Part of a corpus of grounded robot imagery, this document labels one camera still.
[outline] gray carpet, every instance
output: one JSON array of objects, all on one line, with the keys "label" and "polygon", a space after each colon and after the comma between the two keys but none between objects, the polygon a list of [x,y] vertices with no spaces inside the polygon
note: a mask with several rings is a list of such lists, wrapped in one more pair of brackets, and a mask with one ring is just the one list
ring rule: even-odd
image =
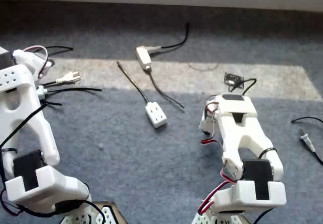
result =
[{"label": "gray carpet", "polygon": [[[301,126],[323,156],[323,126],[290,124],[298,116],[323,117],[323,14],[7,1],[0,2],[0,11],[1,47],[72,46],[73,52],[55,57],[47,79],[79,70],[78,85],[103,89],[53,96],[64,107],[44,114],[60,151],[58,170],[87,182],[94,200],[115,201],[130,224],[191,223],[201,199],[221,181],[222,153],[217,145],[199,144],[204,135],[198,123],[205,98],[226,90],[224,72],[258,78],[248,94],[284,164],[288,203],[261,223],[323,221],[323,169],[297,140]],[[186,21],[187,43],[157,55],[152,65],[160,87],[185,105],[183,114],[154,90],[134,48],[176,43]],[[166,127],[152,127],[142,97],[116,60],[162,106]],[[26,130],[20,140],[21,152],[37,147]],[[0,212],[1,223],[59,220]]]}]

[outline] white robot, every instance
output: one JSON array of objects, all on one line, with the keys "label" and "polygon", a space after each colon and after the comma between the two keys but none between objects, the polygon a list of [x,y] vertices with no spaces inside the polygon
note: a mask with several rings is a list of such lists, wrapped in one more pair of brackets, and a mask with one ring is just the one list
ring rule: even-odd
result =
[{"label": "white robot", "polygon": [[[211,134],[206,143],[220,129],[224,166],[221,175],[227,181],[207,196],[193,223],[242,223],[244,218],[239,216],[246,211],[264,211],[286,204],[285,185],[280,182],[283,165],[264,134],[248,96],[209,97],[199,128]],[[238,152],[240,147],[251,150],[256,158],[242,160]],[[231,187],[220,190],[228,183]]]},{"label": "white robot", "polygon": [[[44,49],[46,54],[28,52],[38,48]],[[15,203],[20,212],[40,217],[64,214],[63,223],[104,223],[105,218],[91,208],[90,204],[96,206],[91,202],[88,186],[54,168],[60,156],[36,91],[39,79],[52,65],[42,46],[14,52],[0,47],[1,178],[9,201]],[[19,126],[24,123],[37,135],[40,150],[18,156]]]}]

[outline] white cord connector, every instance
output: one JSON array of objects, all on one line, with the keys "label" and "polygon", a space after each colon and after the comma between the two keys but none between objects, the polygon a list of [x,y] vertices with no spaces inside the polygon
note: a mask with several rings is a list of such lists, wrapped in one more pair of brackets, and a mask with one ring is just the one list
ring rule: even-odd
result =
[{"label": "white cord connector", "polygon": [[158,51],[161,46],[139,46],[136,48],[136,55],[143,70],[151,67],[151,58],[149,52]]},{"label": "white cord connector", "polygon": [[46,98],[46,95],[48,94],[48,91],[44,86],[39,85],[38,88],[37,88],[37,94],[38,94],[39,100],[42,100],[42,99]]},{"label": "white cord connector", "polygon": [[309,150],[311,150],[312,152],[315,152],[314,145],[310,140],[310,138],[308,137],[308,134],[304,133],[302,129],[299,129],[299,134],[301,135],[300,139],[306,144],[306,146],[308,146]]},{"label": "white cord connector", "polygon": [[167,122],[167,117],[157,102],[148,102],[146,105],[146,112],[155,128],[158,128]]},{"label": "white cord connector", "polygon": [[61,78],[56,79],[56,83],[58,84],[74,84],[77,81],[81,80],[80,72],[69,72]]}]

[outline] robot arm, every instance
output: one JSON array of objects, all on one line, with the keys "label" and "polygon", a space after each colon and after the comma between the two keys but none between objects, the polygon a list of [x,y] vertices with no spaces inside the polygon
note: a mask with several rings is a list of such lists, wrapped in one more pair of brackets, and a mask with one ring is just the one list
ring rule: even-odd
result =
[{"label": "robot arm", "polygon": [[[43,68],[44,59],[21,50],[13,54],[0,48],[0,143],[12,133],[32,112],[40,108],[36,92],[38,76]],[[47,62],[42,75],[52,66]],[[13,94],[18,94],[20,103],[12,110],[10,104]],[[91,201],[89,188],[76,178],[64,176],[53,166],[60,162],[59,152],[52,134],[50,124],[42,111],[27,123],[38,136],[40,150],[17,156],[10,149],[18,149],[18,133],[2,147],[2,159],[5,173],[9,180],[5,182],[8,199],[37,213],[64,213],[65,201]],[[78,204],[73,210],[75,215],[95,218],[89,206]]]},{"label": "robot arm", "polygon": [[[211,213],[232,215],[285,205],[285,186],[280,182],[283,165],[260,126],[250,98],[227,94],[208,100],[200,129],[211,133],[214,124],[223,139],[224,171],[235,183],[213,195]],[[240,147],[251,150],[257,159],[242,160]]]}]

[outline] black cable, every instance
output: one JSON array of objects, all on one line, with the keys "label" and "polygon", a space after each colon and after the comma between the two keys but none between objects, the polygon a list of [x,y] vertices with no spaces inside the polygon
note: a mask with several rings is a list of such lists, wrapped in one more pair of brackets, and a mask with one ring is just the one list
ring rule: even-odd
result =
[{"label": "black cable", "polygon": [[185,108],[182,104],[180,104],[178,101],[174,100],[173,98],[171,98],[170,96],[168,96],[167,94],[165,94],[157,85],[156,81],[154,80],[151,70],[148,70],[148,74],[150,76],[150,80],[152,82],[152,84],[154,85],[155,89],[165,98],[169,99],[170,101],[173,101],[174,103],[178,104],[181,108]]},{"label": "black cable", "polygon": [[[32,112],[29,116],[27,116],[26,119],[22,121],[13,131],[12,133],[0,144],[0,150],[3,148],[3,146],[21,129],[23,126],[31,119],[33,116],[35,116],[38,112],[42,111],[48,104],[43,104],[41,105],[37,110]],[[4,168],[4,163],[2,160],[2,153],[0,153],[0,176],[2,183],[4,185],[4,188],[6,188],[5,182],[6,182],[6,174],[5,174],[5,168]]]},{"label": "black cable", "polygon": [[15,152],[18,153],[18,150],[16,148],[2,148],[0,152]]},{"label": "black cable", "polygon": [[44,83],[44,84],[41,84],[42,86],[48,86],[48,85],[51,85],[51,84],[56,84],[56,81],[51,81],[51,82],[48,82],[48,83]]},{"label": "black cable", "polygon": [[[64,49],[66,49],[65,51],[73,51],[73,48],[69,47],[69,46],[56,46],[56,45],[54,45],[54,46],[46,46],[45,48],[46,49],[49,49],[49,48],[64,48]],[[37,49],[36,51],[34,51],[34,53],[39,52],[39,51],[41,51],[41,49]]]},{"label": "black cable", "polygon": [[323,123],[323,121],[320,118],[316,118],[316,117],[301,117],[301,118],[297,118],[297,119],[292,120],[291,123],[295,123],[298,120],[302,120],[302,119],[314,119],[314,120],[318,120],[319,122]]},{"label": "black cable", "polygon": [[167,49],[167,48],[172,48],[172,47],[177,47],[177,46],[181,46],[183,45],[186,41],[187,41],[187,38],[188,38],[188,32],[189,32],[189,23],[187,22],[186,23],[186,33],[185,33],[185,38],[183,41],[181,41],[180,43],[177,43],[177,44],[174,44],[174,45],[170,45],[170,46],[162,46],[161,49]]},{"label": "black cable", "polygon": [[126,69],[121,65],[120,62],[117,62],[119,69],[123,72],[123,74],[129,79],[129,81],[133,84],[133,86],[136,87],[136,89],[139,91],[139,93],[142,95],[146,103],[149,102],[149,99],[147,98],[146,94],[142,91],[142,89],[138,86],[138,84],[134,81],[133,78],[130,77]]},{"label": "black cable", "polygon": [[316,160],[323,165],[323,161],[322,159],[320,159],[320,157],[318,156],[318,154],[316,152],[311,152],[313,154],[313,156],[316,158]]},{"label": "black cable", "polygon": [[274,147],[269,147],[269,148],[266,148],[264,151],[261,152],[261,154],[259,155],[258,159],[261,159],[262,156],[264,156],[266,153],[268,153],[269,151],[276,151],[277,152],[277,149],[275,149]]},{"label": "black cable", "polygon": [[89,87],[73,87],[73,88],[64,88],[64,89],[54,89],[47,91],[48,93],[51,93],[51,95],[58,94],[65,91],[99,91],[102,92],[101,89],[98,88],[89,88]]},{"label": "black cable", "polygon": [[[5,192],[5,190],[6,189],[2,189],[2,191],[1,191],[1,193],[0,193],[0,203],[1,203],[1,205],[2,205],[2,207],[3,207],[3,209],[7,212],[7,213],[9,213],[10,215],[12,215],[12,216],[19,216],[23,211],[22,210],[20,210],[18,207],[15,207],[14,205],[12,205],[12,204],[10,204],[10,203],[7,203],[7,202],[5,202],[4,200],[3,200],[3,194],[4,194],[4,192]],[[7,205],[9,205],[9,206],[12,206],[12,207],[14,207],[14,208],[16,208],[16,209],[18,209],[19,211],[18,211],[18,213],[15,213],[15,212],[13,212],[12,210],[10,210],[5,204],[7,204]]]},{"label": "black cable", "polygon": [[260,221],[260,219],[263,218],[264,215],[266,215],[268,212],[270,212],[272,210],[273,210],[273,208],[269,209],[269,210],[265,210],[262,214],[260,214],[260,216],[258,216],[258,218],[254,221],[253,224],[257,224]]},{"label": "black cable", "polygon": [[103,221],[102,221],[102,224],[104,224],[105,223],[105,215],[104,215],[104,213],[102,212],[102,210],[100,210],[94,203],[92,203],[91,201],[88,201],[88,200],[84,200],[84,203],[86,203],[86,204],[88,204],[88,205],[90,205],[90,206],[92,206],[94,209],[96,209],[99,213],[100,213],[100,215],[102,215],[102,218],[103,218]]},{"label": "black cable", "polygon": [[42,103],[46,103],[48,105],[56,105],[56,106],[63,106],[63,104],[58,103],[58,102],[51,102],[51,101],[47,101],[47,100],[41,100]]},{"label": "black cable", "polygon": [[253,81],[242,93],[242,95],[245,95],[246,92],[255,84],[257,83],[257,79],[256,78],[251,78],[251,79],[246,79],[246,80],[241,80],[241,81],[238,81],[237,83],[235,83],[233,86],[232,86],[232,89],[229,90],[229,92],[233,92],[240,84],[243,84],[243,83],[246,83],[246,82],[249,82],[249,81]]}]

